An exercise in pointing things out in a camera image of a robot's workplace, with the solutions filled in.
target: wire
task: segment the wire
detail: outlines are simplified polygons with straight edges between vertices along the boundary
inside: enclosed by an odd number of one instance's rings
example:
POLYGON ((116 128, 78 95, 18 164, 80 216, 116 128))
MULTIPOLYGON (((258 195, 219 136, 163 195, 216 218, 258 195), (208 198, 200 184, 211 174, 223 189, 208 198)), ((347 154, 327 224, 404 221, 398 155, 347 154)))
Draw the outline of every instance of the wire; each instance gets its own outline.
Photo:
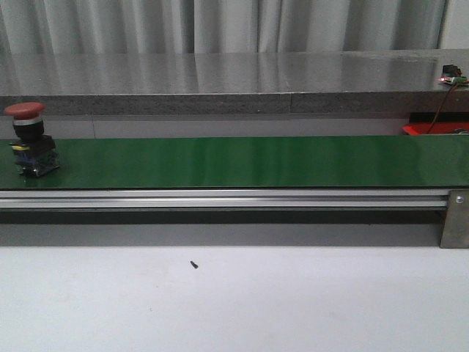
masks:
POLYGON ((433 121, 432 121, 432 124, 430 125, 430 127, 428 127, 428 130, 426 130, 426 134, 430 133, 430 131, 433 129, 433 127, 435 126, 435 123, 437 122, 437 119, 438 119, 438 116, 440 115, 441 113, 441 109, 443 108, 443 105, 445 105, 445 102, 446 100, 448 99, 448 96, 451 94, 451 92, 453 92, 456 88, 458 87, 457 84, 455 84, 454 86, 452 86, 450 89, 448 89, 448 91, 446 92, 446 95, 445 97, 443 98, 443 101, 441 102, 440 106, 438 106, 438 110, 437 112, 435 113, 435 117, 433 117, 433 121))

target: green conveyor belt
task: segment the green conveyor belt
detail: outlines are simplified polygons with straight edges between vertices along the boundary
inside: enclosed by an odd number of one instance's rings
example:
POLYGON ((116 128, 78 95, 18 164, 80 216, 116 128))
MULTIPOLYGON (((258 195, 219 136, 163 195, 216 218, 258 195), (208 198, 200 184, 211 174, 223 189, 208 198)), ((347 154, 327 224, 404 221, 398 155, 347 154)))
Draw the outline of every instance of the green conveyor belt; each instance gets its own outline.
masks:
POLYGON ((0 189, 469 186, 469 136, 56 140, 61 168, 16 173, 0 140, 0 189))

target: granite countertop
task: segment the granite countertop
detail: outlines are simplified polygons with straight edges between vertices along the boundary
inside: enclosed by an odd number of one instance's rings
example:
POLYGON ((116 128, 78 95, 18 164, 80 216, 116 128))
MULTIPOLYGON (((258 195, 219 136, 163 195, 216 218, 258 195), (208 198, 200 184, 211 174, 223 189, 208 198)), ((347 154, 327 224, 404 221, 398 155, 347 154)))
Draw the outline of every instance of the granite countertop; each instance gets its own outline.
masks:
MULTIPOLYGON (((435 111, 443 65, 469 49, 267 54, 0 55, 0 106, 45 114, 268 114, 435 111)), ((446 109, 467 111, 461 88, 446 109)))

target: red object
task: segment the red object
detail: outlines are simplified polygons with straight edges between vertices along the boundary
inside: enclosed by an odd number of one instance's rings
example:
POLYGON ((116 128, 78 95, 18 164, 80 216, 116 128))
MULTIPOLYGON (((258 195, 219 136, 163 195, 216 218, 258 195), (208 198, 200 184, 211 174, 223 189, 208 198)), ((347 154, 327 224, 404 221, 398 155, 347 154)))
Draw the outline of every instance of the red object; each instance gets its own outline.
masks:
MULTIPOLYGON (((417 134, 426 134, 430 125, 430 122, 414 122, 402 127, 402 129, 407 134, 415 136, 417 134)), ((469 130, 469 122, 437 122, 429 134, 448 133, 458 128, 469 130)))
POLYGON ((44 104, 28 102, 7 106, 4 113, 13 116, 15 120, 30 120, 38 117, 40 111, 44 109, 44 104))

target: red button cap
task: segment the red button cap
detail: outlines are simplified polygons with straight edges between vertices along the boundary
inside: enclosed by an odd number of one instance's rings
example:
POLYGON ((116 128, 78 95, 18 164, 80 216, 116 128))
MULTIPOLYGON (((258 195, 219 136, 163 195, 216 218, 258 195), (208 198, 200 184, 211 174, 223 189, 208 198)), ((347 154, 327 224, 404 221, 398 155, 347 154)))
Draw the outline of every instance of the red button cap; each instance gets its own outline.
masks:
POLYGON ((4 113, 14 116, 15 120, 30 120, 39 116, 39 112, 44 109, 44 104, 31 101, 7 106, 4 113))

